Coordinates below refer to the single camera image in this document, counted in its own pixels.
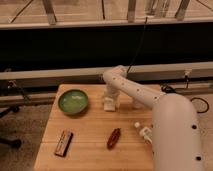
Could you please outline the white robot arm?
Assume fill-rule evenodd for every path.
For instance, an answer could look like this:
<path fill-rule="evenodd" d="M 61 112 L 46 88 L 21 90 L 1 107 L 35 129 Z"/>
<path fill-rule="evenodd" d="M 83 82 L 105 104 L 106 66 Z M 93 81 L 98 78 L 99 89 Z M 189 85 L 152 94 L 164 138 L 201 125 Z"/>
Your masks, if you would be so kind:
<path fill-rule="evenodd" d="M 183 95 L 126 78 L 124 66 L 103 73 L 107 94 L 122 91 L 152 109 L 153 171 L 205 171 L 197 111 Z"/>

